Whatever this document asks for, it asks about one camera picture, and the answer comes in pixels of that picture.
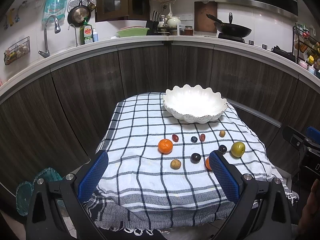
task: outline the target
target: stovetop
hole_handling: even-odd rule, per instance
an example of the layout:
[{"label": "stovetop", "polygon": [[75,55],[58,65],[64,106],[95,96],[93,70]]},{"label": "stovetop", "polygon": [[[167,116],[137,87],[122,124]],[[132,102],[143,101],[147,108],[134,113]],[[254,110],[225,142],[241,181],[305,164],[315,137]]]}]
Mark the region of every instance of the stovetop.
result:
[{"label": "stovetop", "polygon": [[[225,40],[230,40],[230,41],[237,41],[237,42],[241,42],[241,43],[245,43],[243,38],[239,38],[239,37],[234,37],[234,36],[229,36],[229,35],[225,35],[223,33],[219,33],[218,38],[220,39],[225,39]],[[254,46],[253,41],[249,41],[249,45]],[[263,44],[262,45],[263,49],[267,49],[267,45]],[[271,52],[278,54],[282,57],[285,57],[293,62],[295,62],[295,56],[291,53],[291,52],[286,52],[282,49],[280,49],[278,46],[274,47],[271,49]]]},{"label": "stovetop", "polygon": [[234,37],[234,36],[229,36],[229,35],[225,35],[223,33],[219,33],[218,38],[220,39],[225,39],[225,40],[230,40],[230,41],[238,41],[241,43],[245,43],[243,38],[239,38],[239,37]]}]

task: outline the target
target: white scalloped bowl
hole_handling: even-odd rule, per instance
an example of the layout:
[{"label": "white scalloped bowl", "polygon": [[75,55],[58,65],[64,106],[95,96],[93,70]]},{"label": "white scalloped bowl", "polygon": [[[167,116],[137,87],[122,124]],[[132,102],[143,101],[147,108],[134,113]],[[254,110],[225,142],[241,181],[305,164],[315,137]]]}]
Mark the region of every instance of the white scalloped bowl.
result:
[{"label": "white scalloped bowl", "polygon": [[211,88],[203,89],[200,85],[182,88],[174,86],[162,96],[165,109],[179,120],[188,123],[207,123],[217,120],[227,109],[227,100]]}]

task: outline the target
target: frying pan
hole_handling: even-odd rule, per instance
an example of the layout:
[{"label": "frying pan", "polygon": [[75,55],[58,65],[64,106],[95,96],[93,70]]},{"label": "frying pan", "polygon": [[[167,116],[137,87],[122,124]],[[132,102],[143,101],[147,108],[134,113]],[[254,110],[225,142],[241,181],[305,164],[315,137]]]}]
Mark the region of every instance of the frying pan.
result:
[{"label": "frying pan", "polygon": [[248,36],[251,33],[251,29],[237,25],[237,24],[232,24],[232,13],[229,13],[229,23],[224,23],[221,20],[219,20],[217,17],[207,14],[207,17],[214,22],[214,26],[217,28],[217,30],[225,35],[229,36],[234,36],[234,37],[239,37],[239,38],[244,38]]},{"label": "frying pan", "polygon": [[70,10],[68,23],[73,24],[75,27],[81,27],[85,17],[87,17],[88,22],[91,18],[91,11],[87,6],[82,5],[82,0],[80,0],[79,5]]}]

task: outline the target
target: kitchen counter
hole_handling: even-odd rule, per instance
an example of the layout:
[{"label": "kitchen counter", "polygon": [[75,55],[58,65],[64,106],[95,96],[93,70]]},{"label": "kitchen counter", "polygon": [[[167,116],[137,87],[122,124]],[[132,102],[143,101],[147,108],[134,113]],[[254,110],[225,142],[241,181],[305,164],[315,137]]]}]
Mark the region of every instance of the kitchen counter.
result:
[{"label": "kitchen counter", "polygon": [[312,75],[309,71],[302,68],[298,64],[269,50],[235,41],[203,36],[139,36],[94,42],[92,44],[67,49],[48,58],[42,59],[14,75],[0,87],[0,103],[22,88],[24,85],[34,81],[36,78],[44,74],[49,73],[50,69],[52,69],[52,67],[50,67],[51,65],[57,65],[60,61],[63,61],[67,58],[73,57],[75,60],[78,56],[78,60],[81,60],[86,57],[90,57],[90,52],[94,53],[95,50],[103,48],[114,48],[116,50],[116,46],[119,45],[139,47],[143,46],[142,44],[139,45],[140,43],[149,43],[149,46],[152,46],[153,41],[172,41],[175,44],[185,46],[211,47],[216,50],[249,57],[261,62],[265,62],[266,64],[272,65],[296,78],[301,79],[305,84],[311,86],[320,93],[320,79],[318,79],[315,75]]},{"label": "kitchen counter", "polygon": [[283,128],[320,129],[320,80],[271,51],[202,36],[99,41],[42,59],[0,87],[0,182],[11,192],[7,202],[15,203],[17,185],[42,169],[64,176],[89,161],[118,102],[185,84],[226,97],[269,160],[288,173],[300,159]]}]

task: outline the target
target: orange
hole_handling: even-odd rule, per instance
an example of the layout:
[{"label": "orange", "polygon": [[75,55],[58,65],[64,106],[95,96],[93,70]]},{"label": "orange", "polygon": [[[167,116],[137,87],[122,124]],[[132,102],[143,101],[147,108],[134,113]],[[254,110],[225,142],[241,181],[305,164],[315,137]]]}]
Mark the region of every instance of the orange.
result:
[{"label": "orange", "polygon": [[209,164],[209,157],[207,157],[207,159],[205,160],[205,166],[207,167],[208,170],[212,171]]},{"label": "orange", "polygon": [[164,154],[170,153],[172,151],[172,148],[173,148],[173,143],[169,139],[162,139],[158,143],[159,151],[164,153]]}]

